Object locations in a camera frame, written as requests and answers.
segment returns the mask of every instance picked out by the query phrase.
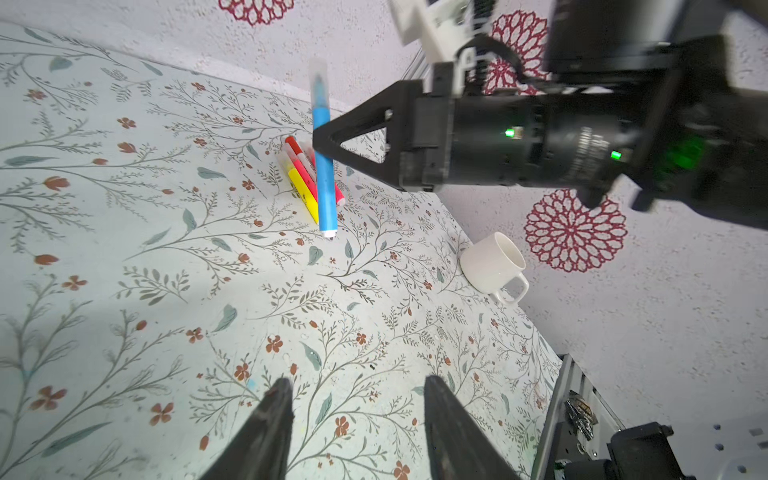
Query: red circular pattern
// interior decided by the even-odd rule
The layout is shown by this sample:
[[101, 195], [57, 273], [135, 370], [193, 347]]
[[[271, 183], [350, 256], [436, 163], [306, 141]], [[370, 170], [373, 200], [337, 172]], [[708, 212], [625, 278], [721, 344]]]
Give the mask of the red circular pattern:
[[219, 8], [251, 26], [269, 25], [293, 8], [293, 0], [219, 0]]
[[[517, 10], [510, 15], [501, 15], [493, 22], [491, 36], [509, 45], [523, 61], [525, 73], [546, 78], [542, 71], [541, 57], [547, 42], [547, 19], [538, 17], [534, 12]], [[536, 89], [518, 83], [509, 64], [496, 58], [488, 66], [485, 93], [490, 94], [496, 88], [517, 88], [522, 94], [534, 95]]]
[[626, 217], [606, 200], [588, 210], [574, 190], [557, 190], [533, 206], [525, 224], [526, 240], [541, 262], [566, 272], [586, 272], [613, 260], [624, 248]]

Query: yellow marker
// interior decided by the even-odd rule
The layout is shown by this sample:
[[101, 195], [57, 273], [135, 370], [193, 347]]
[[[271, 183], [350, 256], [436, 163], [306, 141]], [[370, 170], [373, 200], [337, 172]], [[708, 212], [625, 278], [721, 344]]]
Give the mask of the yellow marker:
[[286, 171], [286, 173], [288, 173], [288, 178], [290, 179], [291, 183], [293, 183], [296, 191], [299, 192], [301, 200], [303, 200], [304, 204], [306, 205], [306, 209], [309, 210], [310, 215], [312, 215], [312, 219], [315, 220], [315, 223], [319, 223], [319, 217], [317, 213], [317, 200], [315, 200], [315, 197], [312, 196], [310, 189], [307, 188], [304, 180], [301, 178], [301, 175], [299, 175], [299, 172], [296, 170], [296, 167], [293, 166], [293, 162], [284, 151], [281, 151], [277, 154], [277, 160], [280, 162], [280, 165], [283, 166], [283, 169]]

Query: white plastic part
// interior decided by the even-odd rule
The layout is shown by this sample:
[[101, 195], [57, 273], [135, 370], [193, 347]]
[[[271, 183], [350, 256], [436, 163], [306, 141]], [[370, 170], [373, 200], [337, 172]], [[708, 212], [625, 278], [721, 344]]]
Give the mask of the white plastic part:
[[456, 61], [456, 52], [472, 38], [472, 26], [465, 22], [468, 0], [389, 0], [392, 18], [407, 45], [420, 40], [430, 64], [453, 61], [453, 94], [464, 91], [464, 72], [475, 67], [475, 49], [467, 48]]

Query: green leaf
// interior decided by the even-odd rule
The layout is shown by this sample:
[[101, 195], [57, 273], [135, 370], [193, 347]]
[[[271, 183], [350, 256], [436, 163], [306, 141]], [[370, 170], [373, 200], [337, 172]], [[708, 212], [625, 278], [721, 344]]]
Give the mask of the green leaf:
[[43, 453], [41, 454], [41, 456], [49, 457], [55, 454], [56, 452], [59, 452], [62, 449], [66, 449], [68, 446], [72, 445], [73, 443], [80, 442], [82, 439], [89, 436], [91, 433], [95, 432], [96, 430], [99, 430], [103, 426], [109, 425], [110, 423], [111, 422], [97, 423], [96, 425], [91, 425], [86, 429], [82, 429], [78, 432], [71, 433], [67, 436], [61, 437], [58, 440], [54, 440], [45, 450], [43, 450]]
[[310, 362], [315, 366], [316, 371], [320, 371], [320, 367], [323, 365], [322, 362], [320, 362], [320, 355], [317, 354], [316, 351], [312, 350], [309, 345], [307, 345], [304, 342], [301, 342], [302, 345], [304, 345], [304, 353], [306, 354], [306, 358], [310, 359]]
[[507, 409], [507, 415], [509, 415], [509, 399], [503, 393], [502, 393], [502, 401], [504, 402], [504, 407]]
[[56, 157], [35, 157], [33, 155], [22, 155], [20, 157], [9, 158], [5, 161], [6, 165], [11, 167], [23, 167], [29, 164], [36, 164], [41, 161], [51, 160]]
[[152, 65], [149, 65], [146, 61], [142, 61], [141, 63], [144, 64], [144, 67], [147, 67], [147, 70], [151, 71], [155, 75], [160, 75], [161, 77], [163, 76], [163, 72], [162, 71], [157, 70]]
[[211, 178], [227, 178], [226, 175], [214, 172], [213, 170], [208, 170], [205, 167], [198, 167], [197, 174], [200, 175], [200, 178], [205, 178], [206, 180]]
[[225, 242], [224, 240], [221, 240], [219, 237], [214, 237], [214, 238], [210, 239], [210, 242], [213, 245], [216, 245], [217, 247], [219, 247], [222, 250], [226, 250], [227, 252], [231, 252], [232, 251], [230, 246], [227, 245], [227, 242]]
[[320, 257], [323, 256], [323, 251], [314, 245], [310, 247], [310, 262], [307, 265], [314, 265]]
[[49, 71], [56, 71], [56, 70], [64, 70], [65, 68], [70, 68], [72, 66], [72, 62], [67, 60], [64, 57], [53, 57], [51, 59], [51, 63], [48, 65]]
[[249, 152], [251, 155], [253, 155], [254, 157], [256, 157], [256, 159], [257, 159], [257, 160], [261, 160], [261, 159], [259, 158], [259, 154], [258, 154], [258, 153], [256, 153], [256, 149], [255, 149], [255, 148], [253, 148], [253, 147], [251, 146], [251, 144], [248, 144], [248, 145], [246, 145], [246, 150], [248, 150], [248, 152]]
[[181, 216], [187, 224], [187, 233], [197, 228], [197, 222], [194, 221], [194, 215], [188, 209], [184, 209], [184, 215]]
[[315, 421], [315, 425], [319, 425], [320, 422], [326, 419], [326, 415], [328, 415], [328, 412], [331, 410], [331, 403], [333, 402], [333, 399], [331, 398], [331, 394], [328, 394], [328, 398], [325, 399], [323, 404], [320, 406], [320, 414], [317, 416], [317, 420]]
[[162, 240], [163, 237], [165, 237], [165, 234], [168, 233], [169, 230], [170, 228], [168, 230], [165, 230], [164, 232], [156, 233], [155, 235], [152, 236], [152, 238], [142, 243], [142, 245], [151, 245], [152, 243], [159, 242], [160, 240]]
[[24, 33], [29, 35], [30, 37], [34, 38], [35, 40], [44, 41], [45, 43], [53, 43], [52, 41], [48, 40], [47, 38], [43, 38], [40, 35], [34, 33], [29, 28], [24, 29]]
[[237, 309], [229, 303], [224, 307], [224, 315], [219, 320], [219, 325], [214, 332], [227, 328], [237, 318]]

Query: orange flower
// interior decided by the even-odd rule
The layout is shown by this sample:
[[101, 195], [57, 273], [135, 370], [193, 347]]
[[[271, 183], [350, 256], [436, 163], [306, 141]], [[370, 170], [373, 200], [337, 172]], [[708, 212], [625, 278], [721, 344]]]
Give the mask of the orange flower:
[[407, 465], [403, 465], [399, 460], [397, 461], [397, 468], [395, 468], [395, 478], [397, 480], [408, 480], [408, 474], [411, 469]]
[[283, 341], [280, 339], [280, 335], [275, 335], [275, 340], [272, 340], [271, 336], [268, 336], [266, 338], [267, 345], [266, 345], [266, 352], [272, 352], [274, 350], [275, 353], [278, 353], [280, 351], [280, 347], [283, 346]]
[[245, 379], [250, 377], [250, 372], [248, 371], [248, 364], [243, 363], [243, 365], [238, 365], [237, 368], [235, 368], [235, 378], [240, 380], [241, 382]]
[[168, 405], [165, 406], [163, 409], [162, 405], [159, 403], [155, 403], [152, 407], [152, 412], [157, 413], [154, 417], [152, 417], [152, 420], [149, 421], [149, 424], [152, 426], [157, 425], [157, 423], [162, 420], [163, 423], [170, 422], [170, 413], [174, 410], [174, 404], [171, 402]]
[[203, 330], [200, 327], [197, 327], [194, 330], [187, 330], [187, 336], [190, 337], [190, 343], [194, 343], [195, 340], [202, 340], [203, 334], [200, 333]]
[[41, 399], [37, 399], [34, 402], [31, 403], [29, 406], [30, 410], [37, 410], [42, 406], [45, 406], [46, 410], [53, 410], [58, 406], [58, 402], [55, 400], [60, 400], [67, 395], [67, 389], [61, 389], [56, 393], [53, 393], [53, 387], [52, 386], [44, 386], [38, 391], [38, 394], [43, 397]]
[[32, 100], [42, 100], [47, 95], [39, 90], [29, 90], [25, 97], [30, 97]]
[[123, 128], [136, 128], [136, 122], [128, 117], [118, 118], [118, 122], [120, 122]]
[[346, 431], [349, 428], [349, 422], [346, 421], [346, 417], [336, 419], [336, 436], [341, 437], [346, 435]]
[[58, 262], [58, 258], [53, 255], [37, 255], [35, 257], [35, 263], [38, 265], [50, 265], [51, 263]]
[[43, 184], [50, 188], [51, 190], [56, 190], [57, 192], [60, 192], [60, 188], [66, 188], [69, 187], [69, 182], [66, 178], [61, 177], [48, 177], [45, 179]]
[[70, 276], [69, 281], [62, 283], [61, 286], [64, 288], [69, 288], [73, 292], [80, 290], [80, 287], [85, 285], [88, 282], [85, 280], [79, 280], [79, 278], [80, 277], [77, 275]]
[[118, 144], [118, 148], [124, 154], [135, 154], [136, 153], [136, 147], [133, 144], [129, 144], [126, 141], [124, 141], [121, 144]]

